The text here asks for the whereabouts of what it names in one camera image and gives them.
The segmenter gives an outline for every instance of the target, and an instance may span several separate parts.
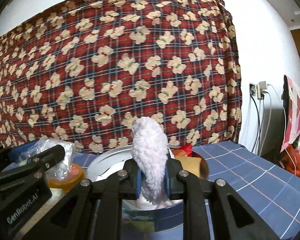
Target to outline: red bag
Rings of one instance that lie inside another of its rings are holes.
[[[300,178],[300,154],[291,145],[288,146],[287,151],[296,165],[296,175]],[[283,159],[286,161],[285,169],[294,174],[295,168],[290,157],[286,155]]]
[[[172,151],[174,156],[192,157],[192,145],[190,143]]]

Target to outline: red fabric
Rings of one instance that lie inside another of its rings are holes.
[[[192,145],[190,143],[187,143],[186,145],[173,150],[172,151],[174,156],[188,156],[192,157]]]
[[[120,63],[125,54],[127,65]],[[134,63],[134,73],[124,69]],[[112,82],[122,82],[122,91],[107,92]],[[237,142],[240,85],[232,16],[222,0],[68,0],[0,37],[0,144],[48,136],[99,154],[130,143],[141,116],[156,119],[174,145]],[[107,105],[115,113],[102,119]]]

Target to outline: pink poster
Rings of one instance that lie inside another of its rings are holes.
[[[281,146],[281,151],[286,149],[289,144],[292,144],[300,133],[300,87],[293,82],[289,77],[288,91],[289,91],[289,110],[288,123],[284,141]]]

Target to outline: blue gripper pad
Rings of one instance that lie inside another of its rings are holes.
[[[140,194],[141,194],[142,176],[144,176],[144,175],[141,172],[141,169],[138,169],[138,173],[137,173],[137,188],[136,188],[136,198],[137,199],[140,197]]]
[[[141,169],[138,169],[137,173],[137,188],[136,188],[136,198],[138,199],[141,194],[141,183],[142,183],[142,177],[144,176]],[[165,182],[165,191],[167,194],[168,199],[170,198],[170,180],[169,180],[169,174],[167,167],[165,168],[165,176],[164,176],[164,182]]]
[[[166,166],[166,169],[165,169],[164,180],[165,180],[164,182],[165,182],[166,194],[167,194],[168,199],[170,199],[170,179],[169,179],[167,166]]]

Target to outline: power outlet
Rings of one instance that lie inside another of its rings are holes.
[[[256,85],[256,88],[257,88],[257,98],[258,98],[259,100],[262,100],[263,98],[262,98],[262,96],[261,96],[260,85],[257,84],[257,85]]]
[[[252,83],[249,84],[249,92],[250,92],[250,95],[253,97],[257,94],[257,89],[256,89],[255,84],[252,84]]]

